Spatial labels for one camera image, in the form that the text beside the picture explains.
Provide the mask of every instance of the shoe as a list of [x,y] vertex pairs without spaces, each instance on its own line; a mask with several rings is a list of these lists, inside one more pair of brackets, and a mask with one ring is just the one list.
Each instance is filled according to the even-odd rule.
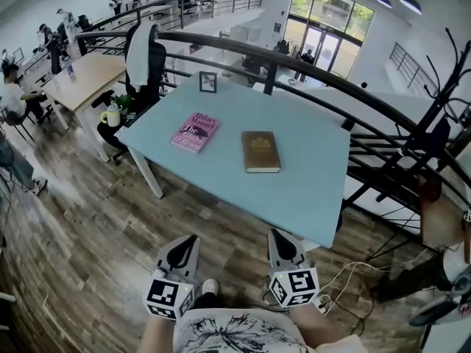
[[30,188],[29,190],[32,192],[33,195],[38,196],[41,191],[46,188],[47,186],[47,179],[43,177],[38,177],[37,179],[33,179],[32,182],[34,183],[34,187]]
[[207,279],[203,282],[202,293],[213,293],[215,296],[218,295],[219,284],[215,279]]

